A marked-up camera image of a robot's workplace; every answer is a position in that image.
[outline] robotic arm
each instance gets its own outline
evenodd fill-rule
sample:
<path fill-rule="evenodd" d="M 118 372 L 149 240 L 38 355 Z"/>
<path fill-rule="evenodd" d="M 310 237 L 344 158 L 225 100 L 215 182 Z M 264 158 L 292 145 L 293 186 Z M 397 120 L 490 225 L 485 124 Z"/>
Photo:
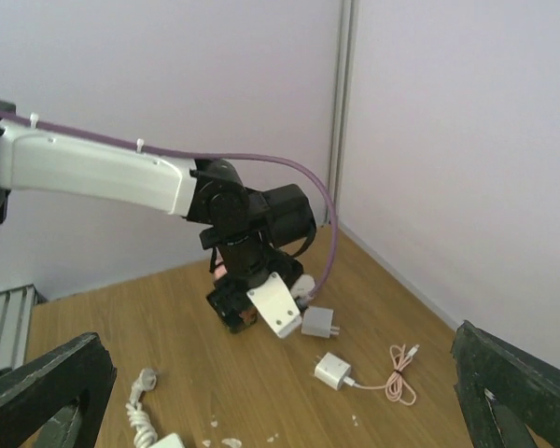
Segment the robotic arm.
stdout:
<path fill-rule="evenodd" d="M 0 102 L 0 110 L 15 112 Z M 303 275 L 295 257 L 315 238 L 309 201 L 296 185 L 268 191 L 245 187 L 224 160 L 160 157 L 41 131 L 0 119 L 0 225 L 14 189 L 81 194 L 161 210 L 209 226 L 202 247 L 217 252 L 227 274 L 207 300 L 231 332 L 260 315 L 285 338 L 301 323 L 290 289 Z M 290 256 L 280 247 L 305 238 Z"/>

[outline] white bracket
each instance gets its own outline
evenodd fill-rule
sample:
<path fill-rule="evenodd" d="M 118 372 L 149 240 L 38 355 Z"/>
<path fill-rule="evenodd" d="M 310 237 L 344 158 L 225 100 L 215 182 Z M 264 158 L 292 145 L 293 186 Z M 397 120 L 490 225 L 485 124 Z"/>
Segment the white bracket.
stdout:
<path fill-rule="evenodd" d="M 263 285 L 248 291 L 247 297 L 280 339 L 302 323 L 301 311 L 278 273 L 270 274 Z"/>

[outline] white debris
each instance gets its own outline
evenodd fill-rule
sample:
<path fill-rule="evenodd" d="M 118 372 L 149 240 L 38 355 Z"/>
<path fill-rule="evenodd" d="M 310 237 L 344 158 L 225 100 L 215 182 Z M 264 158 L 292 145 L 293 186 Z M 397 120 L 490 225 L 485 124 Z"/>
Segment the white debris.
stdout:
<path fill-rule="evenodd" d="M 224 439 L 222 444 L 230 446 L 230 448 L 241 448 L 243 446 L 243 443 L 238 439 Z"/>

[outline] white wall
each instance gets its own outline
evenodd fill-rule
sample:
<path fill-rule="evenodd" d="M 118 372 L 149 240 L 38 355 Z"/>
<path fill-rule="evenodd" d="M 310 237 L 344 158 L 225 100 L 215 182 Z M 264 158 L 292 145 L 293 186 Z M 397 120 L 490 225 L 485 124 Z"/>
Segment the white wall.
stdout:
<path fill-rule="evenodd" d="M 340 1 L 0 1 L 0 97 L 158 146 L 290 157 L 325 179 Z M 236 163 L 246 185 L 300 174 Z M 199 226 L 124 203 L 14 192 L 0 289 L 49 298 L 206 257 Z"/>
<path fill-rule="evenodd" d="M 362 0 L 352 73 L 344 226 L 560 367 L 560 1 Z"/>

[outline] wooden table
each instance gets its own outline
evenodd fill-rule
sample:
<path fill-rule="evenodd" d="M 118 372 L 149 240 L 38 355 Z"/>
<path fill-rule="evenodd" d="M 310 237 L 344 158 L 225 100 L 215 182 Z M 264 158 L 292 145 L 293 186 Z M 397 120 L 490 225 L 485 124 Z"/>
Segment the wooden table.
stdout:
<path fill-rule="evenodd" d="M 308 273 L 321 273 L 328 247 L 324 229 L 301 257 Z M 262 321 L 229 334 L 204 298 L 207 268 L 200 262 L 35 308 L 28 359 L 97 331 L 119 369 L 96 446 L 133 446 L 124 404 L 147 366 L 161 372 L 144 396 L 151 419 L 161 437 L 176 432 L 188 448 L 223 447 L 225 438 L 243 448 L 471 446 L 453 390 L 454 333 L 348 237 L 315 300 L 335 310 L 337 339 L 295 333 L 282 341 Z M 382 391 L 337 392 L 313 377 L 315 357 L 331 351 L 360 383 L 382 384 L 394 343 L 421 345 L 406 370 L 419 397 L 412 407 Z"/>

